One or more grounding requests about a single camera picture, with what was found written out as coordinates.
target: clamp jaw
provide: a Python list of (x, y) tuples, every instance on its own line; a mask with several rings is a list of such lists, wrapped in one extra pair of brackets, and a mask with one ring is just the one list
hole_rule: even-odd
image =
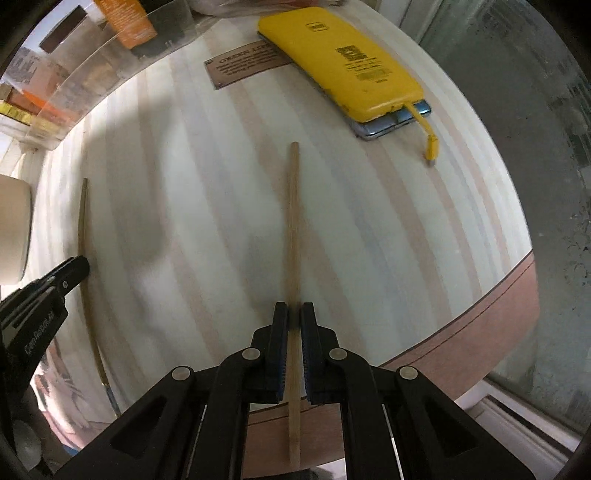
[(316, 324), (311, 303), (300, 320), (307, 398), (340, 404), (347, 479), (534, 480), (417, 369), (372, 367), (340, 348), (334, 331)]

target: thin wooden strip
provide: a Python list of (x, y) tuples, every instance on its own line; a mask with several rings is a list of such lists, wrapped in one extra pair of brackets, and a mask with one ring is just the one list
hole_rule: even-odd
[[(82, 179), (82, 194), (80, 195), (80, 213), (78, 216), (78, 254), (84, 255), (85, 253), (85, 226), (86, 226), (86, 197), (88, 195), (88, 179), (85, 177)], [(86, 328), (88, 330), (88, 337), (90, 339), (90, 347), (92, 348), (92, 355), (95, 359), (96, 369), (99, 371), (100, 382), (105, 387), (109, 402), (113, 407), (115, 415), (121, 416), (121, 409), (115, 400), (105, 366), (100, 357), (99, 344), (96, 341), (96, 329), (92, 308), (90, 308), (90, 295), (88, 292), (88, 279), (85, 278), (80, 282), (80, 296), (82, 297), (82, 309), (84, 311), (84, 318), (86, 320)]]
[(300, 145), (290, 145), (290, 163), (288, 167), (288, 203), (287, 203), (287, 265), (285, 269), (285, 291), (290, 310), (290, 324), (287, 335), (287, 372), (288, 372), (288, 415), (290, 439), (290, 467), (300, 469)]

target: yellow case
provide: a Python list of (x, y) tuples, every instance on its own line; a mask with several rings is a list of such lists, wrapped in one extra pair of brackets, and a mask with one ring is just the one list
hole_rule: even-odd
[(356, 122), (423, 99), (423, 89), (387, 52), (320, 7), (259, 20), (258, 31), (310, 75)]

